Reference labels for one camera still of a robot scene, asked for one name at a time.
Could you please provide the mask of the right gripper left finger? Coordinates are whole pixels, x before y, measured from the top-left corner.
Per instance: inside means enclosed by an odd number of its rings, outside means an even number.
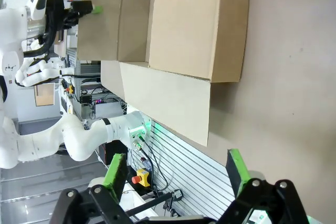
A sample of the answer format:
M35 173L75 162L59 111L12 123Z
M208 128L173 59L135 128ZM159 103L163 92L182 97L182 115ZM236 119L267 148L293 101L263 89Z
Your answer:
M128 176L125 154L115 154L102 184L84 191L74 188L63 190L57 200L50 223L89 223L101 217L102 223L131 223L120 206Z

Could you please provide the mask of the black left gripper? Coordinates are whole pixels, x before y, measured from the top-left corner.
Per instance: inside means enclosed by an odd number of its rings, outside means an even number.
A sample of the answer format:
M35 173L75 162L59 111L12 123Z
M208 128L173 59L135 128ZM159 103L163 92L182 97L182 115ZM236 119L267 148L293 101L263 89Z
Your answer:
M79 15L100 14L103 12L102 6L93 5L92 1L73 1L71 2L71 11Z

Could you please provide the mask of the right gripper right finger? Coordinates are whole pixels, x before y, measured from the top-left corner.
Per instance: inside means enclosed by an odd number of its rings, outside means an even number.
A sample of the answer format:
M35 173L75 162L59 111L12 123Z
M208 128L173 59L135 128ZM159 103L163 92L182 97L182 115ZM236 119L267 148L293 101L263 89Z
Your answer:
M271 223L308 223L298 192L292 181L281 179L275 184L251 177L238 149L227 151L226 170L235 200L218 223L247 223L253 212L263 211Z

